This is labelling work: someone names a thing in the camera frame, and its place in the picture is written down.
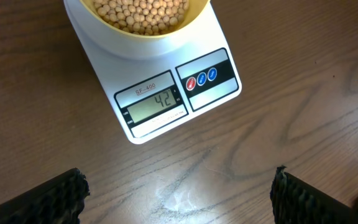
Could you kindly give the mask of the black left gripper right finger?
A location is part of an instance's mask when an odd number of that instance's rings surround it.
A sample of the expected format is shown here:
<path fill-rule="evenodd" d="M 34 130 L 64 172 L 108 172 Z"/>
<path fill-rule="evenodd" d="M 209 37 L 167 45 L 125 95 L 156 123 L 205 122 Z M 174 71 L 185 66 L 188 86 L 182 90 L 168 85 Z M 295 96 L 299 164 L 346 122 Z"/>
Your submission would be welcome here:
<path fill-rule="evenodd" d="M 279 224 L 358 224 L 358 197 L 352 207 L 277 168 L 270 191 Z"/>

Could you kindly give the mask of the yellow plastic bowl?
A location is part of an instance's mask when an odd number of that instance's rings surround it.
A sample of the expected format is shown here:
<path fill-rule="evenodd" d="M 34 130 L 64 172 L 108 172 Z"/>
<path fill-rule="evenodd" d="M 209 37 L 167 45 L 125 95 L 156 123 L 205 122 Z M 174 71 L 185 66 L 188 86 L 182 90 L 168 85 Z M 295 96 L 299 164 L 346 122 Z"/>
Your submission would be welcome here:
<path fill-rule="evenodd" d="M 105 22 L 101 17 L 98 16 L 93 1 L 79 0 L 79 2 L 91 14 L 91 17 L 93 17 L 97 21 L 97 24 L 101 25 L 101 27 L 107 28 L 107 30 L 110 31 L 111 33 L 127 36 L 128 38 L 140 39 L 141 41 L 145 41 L 145 42 L 147 42 L 149 39 L 157 40 L 157 39 L 174 36 L 183 30 L 189 29 L 195 23 L 195 21 L 198 20 L 200 15 L 202 15 L 202 13 L 211 5 L 210 0 L 189 0 L 190 8 L 185 13 L 183 22 L 175 26 L 175 28 L 171 32 L 164 35 L 142 37 L 141 35 L 135 35 L 128 32 L 124 32 L 123 30 L 120 30 L 110 25 L 108 22 Z"/>

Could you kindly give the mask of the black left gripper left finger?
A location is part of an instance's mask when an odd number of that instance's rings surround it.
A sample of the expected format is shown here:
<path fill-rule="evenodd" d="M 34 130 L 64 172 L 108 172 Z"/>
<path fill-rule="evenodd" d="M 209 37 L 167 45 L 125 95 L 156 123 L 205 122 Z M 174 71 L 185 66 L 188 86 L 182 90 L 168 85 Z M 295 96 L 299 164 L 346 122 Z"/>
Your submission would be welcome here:
<path fill-rule="evenodd" d="M 73 168 L 0 204 L 0 224 L 79 224 L 89 195 L 86 176 Z"/>

